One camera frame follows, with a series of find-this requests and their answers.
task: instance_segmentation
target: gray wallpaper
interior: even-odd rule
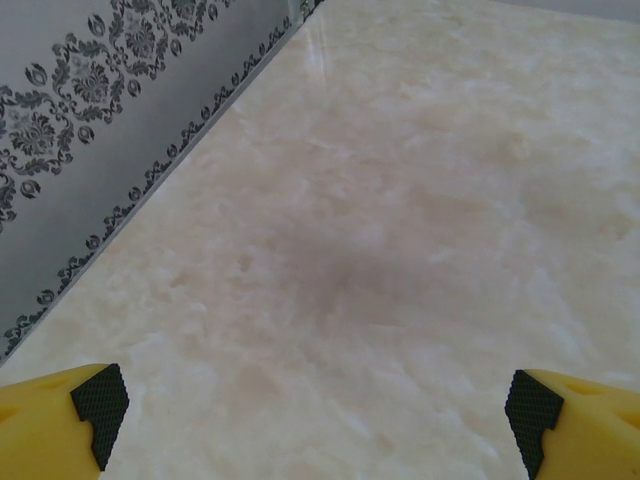
[[[315,5],[3,5],[0,363]]]

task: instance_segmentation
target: marble veining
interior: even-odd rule
[[[0,382],[118,362],[105,480],[524,479],[516,368],[640,390],[639,46],[325,2]]]

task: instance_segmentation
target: decorative border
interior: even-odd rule
[[[229,97],[236,92],[238,87],[249,74],[263,61],[265,56],[275,47],[278,41],[291,28],[291,20],[286,16],[282,20],[282,27],[276,27],[270,34],[268,42],[261,43],[258,47],[258,55],[250,55],[244,62],[242,73],[235,73],[231,76],[231,86],[222,86],[219,92],[214,95],[212,105],[205,106],[200,111],[200,120],[189,122],[187,128],[182,130],[182,141],[179,144],[171,144],[167,148],[168,160],[165,162],[156,161],[152,168],[144,174],[146,179],[142,187],[133,187],[129,191],[130,203],[127,205],[119,205],[113,208],[111,215],[104,218],[104,232],[101,235],[91,235],[85,241],[85,245],[89,250],[88,253],[71,257],[67,261],[67,265],[58,271],[60,283],[57,288],[47,289],[40,292],[36,298],[41,309],[31,315],[20,315],[15,322],[15,327],[4,332],[4,338],[8,340],[7,349],[2,356],[8,357],[16,346],[25,338],[29,331],[43,318],[55,300],[61,297],[71,282],[78,276],[85,265],[97,254],[100,253],[102,247],[105,246],[107,240],[122,224],[133,209],[140,203],[142,199],[151,191],[151,189],[163,179],[167,170],[173,165],[179,155],[184,152],[197,134],[207,125],[207,122],[220,110]]]
[[[168,51],[182,53],[204,31],[204,21],[218,18],[218,5],[236,0],[110,0],[113,18],[87,21],[93,39],[67,34],[53,45],[55,69],[37,63],[25,69],[35,89],[14,92],[0,86],[0,234],[14,221],[15,196],[38,196],[38,175],[59,175],[73,161],[72,151],[90,144],[91,126],[110,124],[122,113],[122,97],[137,97],[138,80],[155,80],[166,68]]]

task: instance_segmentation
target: black textured pad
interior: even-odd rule
[[[530,480],[536,478],[544,460],[542,435],[556,427],[563,403],[560,395],[527,372],[516,371],[505,412]]]
[[[109,365],[74,389],[71,399],[80,420],[93,426],[91,451],[104,472],[129,406],[120,367],[115,363]]]

